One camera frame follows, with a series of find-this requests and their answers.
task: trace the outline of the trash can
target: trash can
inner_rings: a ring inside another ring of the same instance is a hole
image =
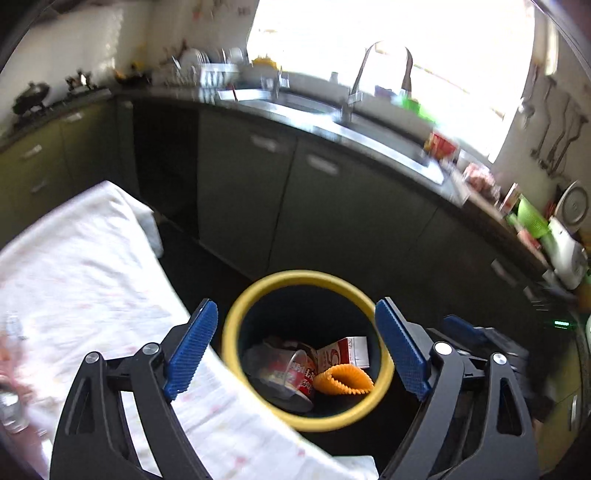
[[[326,432],[366,416],[388,390],[394,363],[374,325],[374,303],[340,278],[310,270],[279,272],[260,279],[238,297],[222,334],[222,358],[228,368],[281,420],[300,432]],[[374,381],[367,395],[322,395],[314,407],[294,414],[261,397],[243,372],[244,352],[270,335],[322,348],[348,336],[365,336]]]

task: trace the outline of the bedsheet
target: bedsheet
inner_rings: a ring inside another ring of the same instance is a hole
[[[152,211],[105,182],[0,252],[0,314],[17,315],[25,336],[17,378],[33,388],[54,428],[88,352],[127,356],[187,321],[157,261],[161,250]],[[142,467],[159,473],[132,394],[124,405]],[[173,408],[215,480],[378,477],[371,457],[331,457],[277,419],[211,347]]]

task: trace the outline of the metal screw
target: metal screw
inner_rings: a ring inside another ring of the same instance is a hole
[[[437,342],[435,344],[435,351],[439,355],[449,355],[452,352],[452,347],[446,342]]]
[[[154,355],[160,350],[160,345],[157,343],[146,343],[142,348],[144,355]]]
[[[492,356],[492,359],[495,361],[496,364],[505,365],[507,363],[507,357],[502,353],[495,353]]]
[[[96,352],[90,352],[88,355],[86,355],[86,358],[84,360],[86,361],[87,364],[93,364],[98,359],[99,359],[99,354],[98,353],[96,353]]]

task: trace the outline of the white wall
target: white wall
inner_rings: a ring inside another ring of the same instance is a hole
[[[257,6],[258,0],[226,0],[212,18],[213,0],[159,0],[148,36],[150,65],[156,66],[165,58],[164,48],[178,50],[183,39],[212,57],[220,48],[246,50]],[[249,13],[239,15],[241,8]]]
[[[0,73],[0,133],[12,122],[14,99],[29,81],[51,86],[49,104],[65,97],[64,79],[78,68],[90,70],[100,83],[111,76],[111,68],[145,60],[152,8],[145,1],[85,7],[30,29]]]
[[[570,125],[573,120],[575,105],[578,105],[581,111],[591,119],[591,82],[562,37],[559,44],[558,68],[553,77],[557,81],[557,87],[551,91],[548,98],[551,124],[541,150],[542,158],[547,158],[549,150],[563,129],[567,92],[573,98],[567,111],[567,125]],[[568,179],[549,178],[530,156],[531,149],[537,148],[547,122],[543,106],[547,85],[545,77],[538,78],[532,99],[535,114],[529,126],[524,130],[521,126],[522,116],[519,114],[515,116],[498,158],[491,167],[497,181],[505,189],[509,188],[513,182],[519,183],[524,195],[539,210],[543,210],[548,200],[553,198],[557,184],[564,188],[570,180],[580,180],[591,194],[591,162],[589,161],[591,128],[589,125],[583,127],[580,139],[572,143],[563,160],[564,175]],[[576,132],[576,125],[577,122],[571,130],[571,135]],[[566,138],[567,135],[559,143],[557,154],[561,152]],[[585,227],[591,229],[591,216],[587,218]]]

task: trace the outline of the green colander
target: green colander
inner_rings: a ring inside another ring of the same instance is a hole
[[[534,238],[540,238],[550,231],[546,219],[523,195],[517,207],[517,219]]]

